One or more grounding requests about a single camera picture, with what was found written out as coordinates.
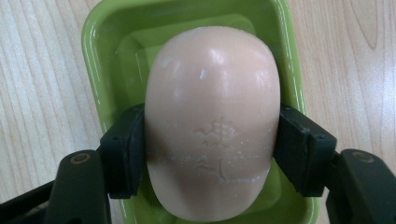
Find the green container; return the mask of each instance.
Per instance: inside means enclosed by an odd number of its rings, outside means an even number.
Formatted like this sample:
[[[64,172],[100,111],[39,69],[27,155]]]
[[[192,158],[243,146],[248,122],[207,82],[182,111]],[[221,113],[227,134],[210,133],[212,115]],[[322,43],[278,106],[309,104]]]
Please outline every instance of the green container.
[[[281,100],[304,112],[300,67],[286,0],[104,0],[85,21],[82,49],[105,132],[132,105],[145,102],[149,69],[162,45],[200,26],[254,34],[273,52]],[[120,201],[125,223],[192,223],[163,209],[144,173],[137,197]],[[253,205],[219,223],[315,223],[318,202],[301,197],[273,161]]]

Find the wood grain surface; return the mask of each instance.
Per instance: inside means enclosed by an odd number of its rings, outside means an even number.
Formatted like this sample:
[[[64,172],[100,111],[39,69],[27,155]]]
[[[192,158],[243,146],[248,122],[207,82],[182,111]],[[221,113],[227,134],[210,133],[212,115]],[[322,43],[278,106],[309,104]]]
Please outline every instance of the wood grain surface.
[[[98,0],[0,1],[0,203],[51,181],[99,146],[81,53]],[[396,1],[290,0],[309,118],[396,173]],[[329,223],[324,199],[318,223]],[[114,223],[120,209],[112,202]]]

